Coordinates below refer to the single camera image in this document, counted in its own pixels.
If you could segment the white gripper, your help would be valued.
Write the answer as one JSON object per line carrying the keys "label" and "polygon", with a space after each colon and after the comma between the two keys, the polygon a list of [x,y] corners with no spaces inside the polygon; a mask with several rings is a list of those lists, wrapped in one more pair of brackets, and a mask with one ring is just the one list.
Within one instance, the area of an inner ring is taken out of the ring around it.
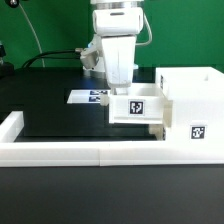
{"label": "white gripper", "polygon": [[101,39],[107,83],[115,95],[128,95],[134,68],[136,36],[143,28],[141,7],[93,11],[93,27]]}

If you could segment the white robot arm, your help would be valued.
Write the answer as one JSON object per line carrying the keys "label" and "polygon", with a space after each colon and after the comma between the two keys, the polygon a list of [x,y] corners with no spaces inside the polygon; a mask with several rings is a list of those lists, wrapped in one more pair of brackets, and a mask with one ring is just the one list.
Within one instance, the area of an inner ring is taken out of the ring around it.
{"label": "white robot arm", "polygon": [[144,0],[90,0],[94,35],[80,53],[86,70],[105,73],[117,95],[131,87],[137,46],[152,42],[152,31],[143,10]]}

